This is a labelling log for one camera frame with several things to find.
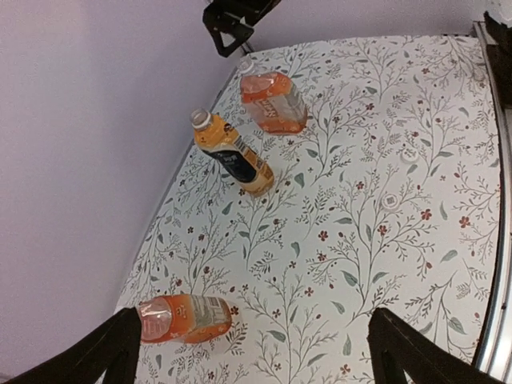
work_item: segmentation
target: floral tablecloth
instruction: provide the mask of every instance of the floral tablecloth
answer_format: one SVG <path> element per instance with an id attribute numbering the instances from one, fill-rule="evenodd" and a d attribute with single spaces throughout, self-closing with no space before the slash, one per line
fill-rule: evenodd
<path id="1" fill-rule="evenodd" d="M 252 198 L 193 147 L 151 224 L 120 306 L 217 295 L 232 329 L 143 346 L 138 382 L 372 382 L 372 310 L 389 307 L 471 360 L 490 294 L 497 127 L 478 40 L 352 38 L 252 55 L 309 107 L 298 136 L 261 132 L 235 76 L 215 111 L 276 173 Z M 405 164 L 412 146 L 419 160 Z M 394 213 L 382 209 L 398 196 Z"/>

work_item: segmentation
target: bottle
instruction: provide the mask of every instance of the bottle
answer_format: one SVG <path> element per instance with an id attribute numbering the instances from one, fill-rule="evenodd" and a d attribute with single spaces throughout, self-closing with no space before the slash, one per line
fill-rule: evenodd
<path id="1" fill-rule="evenodd" d="M 307 123 L 307 108 L 297 86 L 285 74 L 257 70 L 249 56 L 240 60 L 242 104 L 269 134 L 298 134 Z"/>
<path id="2" fill-rule="evenodd" d="M 204 109 L 192 112 L 190 120 L 199 149 L 219 161 L 244 190 L 259 196 L 272 187 L 272 169 L 244 143 L 235 128 Z"/>
<path id="3" fill-rule="evenodd" d="M 147 343 L 207 342 L 227 332 L 232 323 L 225 300 L 192 294 L 158 296 L 139 304 L 137 311 L 141 340 Z"/>

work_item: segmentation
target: white wall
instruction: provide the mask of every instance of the white wall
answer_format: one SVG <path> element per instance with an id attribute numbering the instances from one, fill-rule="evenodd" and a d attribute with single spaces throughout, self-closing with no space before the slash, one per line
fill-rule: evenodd
<path id="1" fill-rule="evenodd" d="M 108 318 L 232 64 L 202 0 L 0 2 L 0 372 Z"/>
<path id="2" fill-rule="evenodd" d="M 259 24 L 258 49 L 332 38 L 467 34 L 484 0 L 281 0 Z"/>

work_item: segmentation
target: orange bottle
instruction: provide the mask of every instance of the orange bottle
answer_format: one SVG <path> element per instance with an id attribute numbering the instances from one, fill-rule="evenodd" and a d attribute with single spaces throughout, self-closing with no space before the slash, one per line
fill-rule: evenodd
<path id="1" fill-rule="evenodd" d="M 297 86 L 285 74 L 256 74 L 249 56 L 241 59 L 242 104 L 253 120 L 269 134 L 298 134 L 306 126 L 307 108 Z"/>
<path id="2" fill-rule="evenodd" d="M 141 340 L 148 343 L 206 342 L 227 332 L 232 322 L 226 301 L 192 294 L 158 296 L 139 304 L 137 310 Z"/>
<path id="3" fill-rule="evenodd" d="M 199 149 L 220 162 L 244 190 L 259 196 L 272 187 L 274 172 L 235 128 L 204 109 L 192 112 L 190 120 Z"/>

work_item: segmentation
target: floral pattern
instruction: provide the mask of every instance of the floral pattern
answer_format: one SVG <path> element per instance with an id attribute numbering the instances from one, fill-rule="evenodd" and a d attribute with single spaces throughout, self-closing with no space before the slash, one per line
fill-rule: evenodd
<path id="1" fill-rule="evenodd" d="M 379 306 L 471 360 L 493 273 L 497 127 L 478 41 L 351 38 L 253 54 L 309 108 L 297 136 L 269 136 L 234 76 L 214 112 L 273 168 L 260 198 L 193 147 L 119 300 L 219 295 L 230 331 L 142 346 L 140 383 L 372 382 L 367 325 Z M 401 152 L 419 159 L 405 164 Z M 395 194 L 398 208 L 380 201 Z"/>

